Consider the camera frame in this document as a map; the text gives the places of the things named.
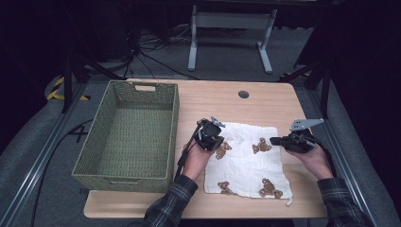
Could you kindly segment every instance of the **plaid shirt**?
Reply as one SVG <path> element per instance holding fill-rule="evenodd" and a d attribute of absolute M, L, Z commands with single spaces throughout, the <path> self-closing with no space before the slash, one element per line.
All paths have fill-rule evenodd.
<path fill-rule="evenodd" d="M 323 202 L 327 207 L 327 226 L 373 226 L 355 205 L 344 179 L 332 178 L 318 181 Z"/>
<path fill-rule="evenodd" d="M 373 226 L 354 204 L 351 193 L 343 179 L 333 178 L 318 181 L 324 204 L 327 207 L 327 226 L 357 227 Z M 184 175 L 177 178 L 168 192 L 148 208 L 143 226 L 178 226 L 186 205 L 198 186 Z"/>
<path fill-rule="evenodd" d="M 194 181 L 185 175 L 180 175 L 167 193 L 148 208 L 143 226 L 178 226 L 183 209 L 197 189 L 198 186 Z"/>

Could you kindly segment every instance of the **wooden table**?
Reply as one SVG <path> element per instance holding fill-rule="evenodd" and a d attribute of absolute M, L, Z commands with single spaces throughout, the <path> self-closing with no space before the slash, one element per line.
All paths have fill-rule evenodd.
<path fill-rule="evenodd" d="M 292 86 L 285 83 L 177 79 L 145 81 L 177 83 L 179 86 L 176 163 L 183 145 L 188 142 L 197 127 L 197 121 L 202 118 L 214 116 L 221 122 L 275 127 L 279 136 L 289 134 L 289 126 L 294 119 L 305 119 Z M 239 97 L 239 91 L 248 92 L 249 97 Z M 200 188 L 184 210 L 183 218 L 326 218 L 316 179 L 283 148 L 281 153 L 284 172 L 293 193 L 291 206 L 286 206 L 288 200 L 206 194 L 203 190 L 204 176 L 201 175 L 197 180 Z M 88 218 L 142 218 L 147 208 L 163 195 L 92 190 L 84 214 Z"/>

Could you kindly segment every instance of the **yellow and black tape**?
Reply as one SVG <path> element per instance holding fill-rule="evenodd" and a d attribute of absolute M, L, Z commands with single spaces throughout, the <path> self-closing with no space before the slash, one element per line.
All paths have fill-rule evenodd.
<path fill-rule="evenodd" d="M 57 92 L 59 91 L 59 89 L 63 83 L 64 83 L 64 77 L 60 76 L 59 79 L 57 79 L 56 83 L 54 84 L 53 88 L 51 89 L 50 94 L 47 96 L 47 99 L 64 100 L 63 95 L 57 94 Z M 79 100 L 89 101 L 89 100 L 91 100 L 91 96 L 82 96 Z"/>

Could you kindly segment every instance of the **basket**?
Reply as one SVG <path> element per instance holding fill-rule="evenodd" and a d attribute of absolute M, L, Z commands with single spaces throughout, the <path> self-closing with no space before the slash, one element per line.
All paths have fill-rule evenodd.
<path fill-rule="evenodd" d="M 72 176 L 91 190 L 165 193 L 179 106 L 177 84 L 111 80 Z"/>

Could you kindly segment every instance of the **cloth with bear print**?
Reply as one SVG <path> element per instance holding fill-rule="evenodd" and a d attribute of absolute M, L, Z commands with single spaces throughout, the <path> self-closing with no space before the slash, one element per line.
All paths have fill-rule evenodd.
<path fill-rule="evenodd" d="M 277 137 L 274 127 L 224 123 L 224 143 L 205 169 L 206 193 L 249 198 L 289 199 L 292 192 L 283 171 L 280 148 L 270 144 Z"/>

